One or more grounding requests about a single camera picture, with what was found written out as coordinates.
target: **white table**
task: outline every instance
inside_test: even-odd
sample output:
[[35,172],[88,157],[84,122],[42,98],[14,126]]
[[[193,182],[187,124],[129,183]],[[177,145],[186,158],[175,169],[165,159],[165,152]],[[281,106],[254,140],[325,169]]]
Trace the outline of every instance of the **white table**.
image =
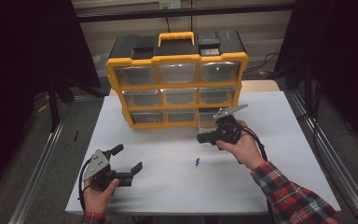
[[[340,210],[335,196],[302,133],[283,92],[246,92],[235,114],[260,138],[268,159],[297,184],[313,190]],[[144,169],[132,187],[118,188],[109,212],[115,215],[253,215],[267,213],[266,197],[234,157],[216,146],[199,144],[196,128],[133,130],[121,115],[116,96],[105,97],[85,160],[99,148],[118,144],[112,169],[128,172],[137,162]],[[77,183],[65,211],[82,213]]]

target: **hand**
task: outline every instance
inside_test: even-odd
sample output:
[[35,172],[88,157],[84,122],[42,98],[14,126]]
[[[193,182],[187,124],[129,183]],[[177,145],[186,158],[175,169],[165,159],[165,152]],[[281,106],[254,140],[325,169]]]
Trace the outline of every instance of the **hand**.
[[[237,119],[240,126],[246,126],[245,121]],[[264,159],[258,150],[257,144],[251,135],[246,132],[241,133],[241,139],[236,145],[218,140],[217,146],[230,152],[239,162],[247,168],[254,170],[257,166],[264,163]]]
[[91,180],[85,182],[85,186],[89,186],[83,192],[86,212],[105,214],[110,196],[113,194],[119,183],[118,179],[112,180],[105,191],[98,191],[91,185]]

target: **shirt cuff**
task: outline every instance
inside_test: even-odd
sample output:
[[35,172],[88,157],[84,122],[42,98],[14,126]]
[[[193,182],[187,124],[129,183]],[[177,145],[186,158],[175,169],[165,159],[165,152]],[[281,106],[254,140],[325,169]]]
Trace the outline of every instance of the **shirt cuff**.
[[251,176],[267,196],[274,190],[280,189],[289,183],[287,177],[270,161],[266,161],[254,168]]
[[110,223],[110,220],[105,214],[85,212],[81,223]]

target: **yellow storage organizer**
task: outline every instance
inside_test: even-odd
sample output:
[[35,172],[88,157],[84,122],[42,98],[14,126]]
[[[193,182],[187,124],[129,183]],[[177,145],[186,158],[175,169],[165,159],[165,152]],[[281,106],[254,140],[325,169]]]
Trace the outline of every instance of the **yellow storage organizer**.
[[223,30],[119,36],[106,67],[129,125],[161,129],[199,127],[237,105],[247,63],[238,33]]

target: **organizer carrying handle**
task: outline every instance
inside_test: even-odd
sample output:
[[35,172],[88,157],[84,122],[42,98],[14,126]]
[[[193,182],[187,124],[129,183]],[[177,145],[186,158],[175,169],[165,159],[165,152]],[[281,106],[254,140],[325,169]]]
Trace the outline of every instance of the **organizer carrying handle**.
[[161,47],[162,40],[175,40],[175,39],[191,39],[191,43],[194,45],[194,33],[193,32],[179,32],[179,33],[162,33],[158,36],[158,46]]

